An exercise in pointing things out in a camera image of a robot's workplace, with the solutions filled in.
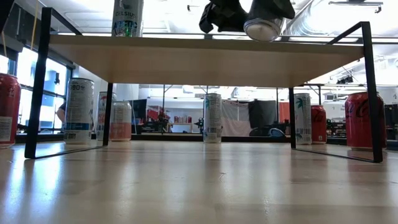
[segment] black metal table frame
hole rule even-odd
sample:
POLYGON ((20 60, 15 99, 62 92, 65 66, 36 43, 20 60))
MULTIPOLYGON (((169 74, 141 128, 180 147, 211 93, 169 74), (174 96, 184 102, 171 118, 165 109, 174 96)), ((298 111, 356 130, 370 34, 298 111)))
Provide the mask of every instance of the black metal table frame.
MULTIPOLYGON (((11 11, 11 7, 14 3, 13 0, 6 0, 4 2, 4 11, 2 11, 1 26, 4 27, 8 14, 6 11, 11 11)), ((106 102, 106 112, 105 112, 105 124, 104 124, 104 139, 102 146, 96 147, 86 147, 83 149, 75 149, 69 151, 58 152, 51 155, 39 156, 36 157, 36 146, 37 146, 37 130, 39 129, 39 118, 40 118, 40 108, 42 106, 42 96, 44 92, 44 78, 45 78, 45 70, 46 70, 46 61, 49 54, 49 43, 50 43, 50 32, 51 32, 51 20, 52 16, 60 21, 65 27, 70 29, 76 35, 82 35, 80 31, 78 31, 72 24, 70 24, 64 17, 62 17, 55 9, 52 7, 43 7, 42 9, 42 18, 41 18, 41 28, 40 28, 40 42, 38 49, 38 59, 36 63, 35 70, 35 78, 34 78, 34 87, 32 91, 32 102, 30 109, 30 117, 29 117, 29 126, 27 133, 27 141, 25 145, 25 157, 29 159, 40 159, 43 157, 50 156, 59 156, 62 154, 68 154, 72 152, 78 151, 86 151, 90 149, 98 149, 101 147, 105 147, 108 145, 109 139, 109 122, 111 116, 111 101, 108 100, 106 102)), ((371 135, 372 135, 372 143, 373 143, 373 160, 363 159, 358 157, 350 157, 350 156, 340 156, 336 154, 329 154, 327 152, 318 152, 311 151, 306 149, 298 149, 296 147, 295 142, 295 113, 294 113, 294 89, 289 88, 289 107, 290 107, 290 135, 291 135, 291 148, 297 151, 305 151, 312 152, 316 154, 324 154, 329 156, 343 157, 347 159, 356 159, 359 161, 366 162, 382 162, 382 149, 380 144, 380 133, 378 131, 379 125, 377 120, 377 93, 376 93, 376 81, 374 76, 374 61, 373 61, 373 44, 372 44, 372 35, 371 35, 371 27, 369 22, 359 22, 352 28, 340 34, 338 37, 334 38, 327 44, 335 44, 342 38, 350 35, 354 31, 362 29, 363 36, 363 50, 364 50, 364 58, 365 58, 365 69, 366 69, 366 80, 368 83, 368 97, 369 97, 369 112, 370 112, 370 120, 371 120, 371 135)), ((107 97, 111 98, 113 91, 113 83, 108 83, 108 91, 107 97)))
MULTIPOLYGON (((52 16, 60 21, 65 27, 70 29, 76 35, 82 35, 72 24, 70 24, 64 17, 62 17, 55 9, 52 7, 43 7, 42 9, 42 19, 40 28, 40 41, 39 49, 37 51, 38 58, 36 62, 35 78, 32 91, 32 103, 30 106, 30 117, 29 125, 27 129, 27 138, 25 145, 25 157, 28 159, 41 159, 51 156, 59 156, 73 152, 87 151, 90 149, 99 149, 108 145, 109 140, 109 121, 111 118, 111 101, 106 102, 106 112, 105 112, 105 124, 104 124, 104 139, 102 146, 95 147, 84 147, 82 149, 73 149, 58 152, 55 154, 49 154, 45 156, 36 156, 36 146, 37 146, 37 130, 40 124, 40 108, 42 106, 42 97, 44 92, 44 78, 46 70, 46 61, 49 55, 49 44, 50 44, 50 32, 51 32, 51 20, 52 16)), ((108 84, 108 98, 112 95, 113 83, 108 84)))
POLYGON ((348 35, 352 34, 354 31, 361 29, 363 36, 363 54, 365 58, 365 70, 366 70, 366 82, 368 86, 368 98, 369 98, 369 114, 371 121, 371 136, 373 145, 373 159, 365 159, 360 157, 351 156, 341 156, 337 154, 330 154, 327 152, 312 151, 307 149, 298 149, 296 146, 296 136, 295 136, 295 114, 294 114, 294 89, 289 88, 289 107, 290 107, 290 145, 293 150, 312 152, 316 154, 323 154, 328 156, 342 157, 346 159, 354 159, 358 161, 365 162, 382 162, 382 148, 381 148, 381 135, 380 135, 380 125, 378 118, 378 108, 377 108, 377 91, 376 91, 376 78, 374 74, 374 60, 373 60, 373 44, 372 44, 372 33, 370 22, 359 22, 353 27, 349 28, 347 31, 343 32, 339 36, 335 37, 327 44, 335 44, 339 40, 348 35))

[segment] red object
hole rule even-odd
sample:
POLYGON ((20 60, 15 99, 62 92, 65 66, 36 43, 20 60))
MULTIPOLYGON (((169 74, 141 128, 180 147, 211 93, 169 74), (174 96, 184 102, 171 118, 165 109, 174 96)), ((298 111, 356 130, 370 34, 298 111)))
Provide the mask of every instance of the red object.
POLYGON ((326 111, 323 106, 311 106, 312 143, 326 143, 326 111))
POLYGON ((20 98, 17 77, 0 73, 0 148, 15 144, 20 98))
POLYGON ((289 102, 279 102, 279 122, 290 121, 289 102))
MULTIPOLYGON (((384 118, 384 102, 377 95, 377 107, 381 147, 387 147, 386 120, 384 118)), ((347 146, 352 148, 372 148, 371 121, 369 115, 368 93, 348 95, 345 103, 347 146)))

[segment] black metal table leg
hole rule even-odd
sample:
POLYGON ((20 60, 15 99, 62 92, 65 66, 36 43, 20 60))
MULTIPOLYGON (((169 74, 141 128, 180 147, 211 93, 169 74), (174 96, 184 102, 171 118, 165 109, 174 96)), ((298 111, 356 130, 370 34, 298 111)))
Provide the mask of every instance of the black metal table leg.
POLYGON ((111 122, 111 108, 112 108, 112 92, 113 92, 113 83, 108 83, 108 91, 106 92, 103 146, 107 146, 109 142, 109 127, 111 125, 110 122, 111 122))
POLYGON ((289 88, 289 110, 290 110, 290 146, 296 148, 296 123, 294 114, 294 90, 289 88))
POLYGON ((369 114, 374 162, 382 162, 379 106, 377 105, 376 79, 374 77, 373 45, 370 22, 361 22, 365 56, 366 83, 368 85, 369 114))
POLYGON ((32 103, 30 105, 29 125, 25 145, 25 157, 34 159, 36 154, 37 135, 40 124, 40 108, 42 106, 44 78, 47 57, 49 55, 51 8, 43 8, 42 25, 40 28, 40 42, 38 58, 36 62, 35 78, 32 91, 32 103))

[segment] wooden floor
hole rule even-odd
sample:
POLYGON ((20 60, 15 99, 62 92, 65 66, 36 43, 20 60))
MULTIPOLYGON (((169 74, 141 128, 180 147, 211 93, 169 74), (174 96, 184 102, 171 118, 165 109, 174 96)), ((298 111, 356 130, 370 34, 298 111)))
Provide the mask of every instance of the wooden floor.
POLYGON ((136 141, 34 161, 14 146, 0 150, 0 223, 396 224, 398 154, 385 156, 136 141))

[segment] white can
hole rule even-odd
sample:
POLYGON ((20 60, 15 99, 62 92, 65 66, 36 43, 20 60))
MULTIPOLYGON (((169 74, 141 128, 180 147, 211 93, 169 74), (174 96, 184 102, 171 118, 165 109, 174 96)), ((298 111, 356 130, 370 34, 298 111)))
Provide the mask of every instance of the white can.
MULTIPOLYGON (((105 91, 102 91, 98 94, 96 138, 99 141, 102 141, 104 138, 106 95, 107 92, 105 91)), ((112 93, 112 102, 115 101, 116 101, 116 94, 112 93)))
POLYGON ((143 6, 143 0, 114 0, 112 36, 140 37, 143 6))
POLYGON ((93 129, 94 82, 71 78, 68 84, 65 135, 67 144, 88 144, 93 129))
POLYGON ((205 118, 203 141, 205 143, 221 142, 221 95, 210 93, 205 95, 205 118))
POLYGON ((296 125, 296 144, 311 144, 311 97, 309 93, 296 93, 294 95, 294 113, 296 125))
POLYGON ((128 101, 115 101, 112 105, 111 141, 130 141, 131 139, 131 105, 128 101))

